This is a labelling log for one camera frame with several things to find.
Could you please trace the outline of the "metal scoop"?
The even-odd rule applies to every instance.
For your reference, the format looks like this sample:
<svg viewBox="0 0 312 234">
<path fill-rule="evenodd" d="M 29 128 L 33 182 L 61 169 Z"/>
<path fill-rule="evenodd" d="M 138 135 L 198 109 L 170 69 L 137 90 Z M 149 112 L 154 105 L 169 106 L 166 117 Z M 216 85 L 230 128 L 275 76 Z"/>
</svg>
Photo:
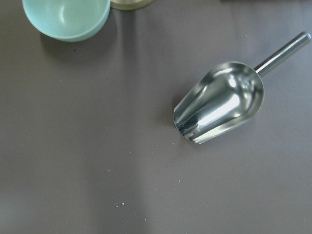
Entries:
<svg viewBox="0 0 312 234">
<path fill-rule="evenodd" d="M 255 68 L 238 61 L 214 66 L 173 109 L 175 127 L 202 144 L 246 123 L 263 103 L 262 77 L 310 41 L 302 32 Z"/>
</svg>

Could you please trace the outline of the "wooden mug tree stand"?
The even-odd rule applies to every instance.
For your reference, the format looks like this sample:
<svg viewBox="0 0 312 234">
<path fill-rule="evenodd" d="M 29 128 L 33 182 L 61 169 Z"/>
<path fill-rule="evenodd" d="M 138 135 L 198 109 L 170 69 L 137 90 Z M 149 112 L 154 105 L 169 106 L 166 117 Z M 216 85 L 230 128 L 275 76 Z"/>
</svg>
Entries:
<svg viewBox="0 0 312 234">
<path fill-rule="evenodd" d="M 144 8 L 154 0 L 110 0 L 110 2 L 113 9 L 130 11 Z"/>
</svg>

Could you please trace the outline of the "mint green bowl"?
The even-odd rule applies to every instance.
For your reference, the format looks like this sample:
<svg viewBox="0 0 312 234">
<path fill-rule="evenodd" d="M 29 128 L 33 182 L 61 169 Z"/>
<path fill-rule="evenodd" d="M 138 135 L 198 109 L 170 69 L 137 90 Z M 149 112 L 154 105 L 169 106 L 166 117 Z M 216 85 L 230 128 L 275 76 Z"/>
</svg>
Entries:
<svg viewBox="0 0 312 234">
<path fill-rule="evenodd" d="M 91 38 L 106 23 L 109 0 L 23 0 L 31 24 L 53 39 L 79 42 Z"/>
</svg>

